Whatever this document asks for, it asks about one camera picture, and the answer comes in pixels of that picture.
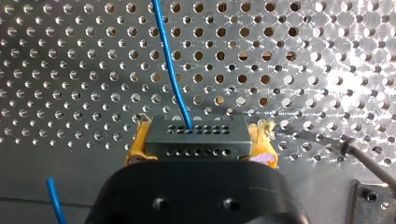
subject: aluminum surface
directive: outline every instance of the aluminum surface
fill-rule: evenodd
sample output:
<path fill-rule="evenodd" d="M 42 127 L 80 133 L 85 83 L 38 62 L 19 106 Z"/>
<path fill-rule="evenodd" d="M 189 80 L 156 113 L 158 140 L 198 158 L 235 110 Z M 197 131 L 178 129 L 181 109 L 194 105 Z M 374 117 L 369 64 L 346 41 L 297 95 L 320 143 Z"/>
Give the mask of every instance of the aluminum surface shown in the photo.
<path fill-rule="evenodd" d="M 138 113 L 180 119 L 151 4 L 0 4 L 0 194 L 48 199 L 54 176 L 63 202 L 92 203 Z M 394 170 L 393 1 L 163 0 L 163 13 L 191 115 L 276 121 L 280 171 L 314 222 L 340 223 L 352 178 L 377 181 L 322 139 L 360 139 Z"/>

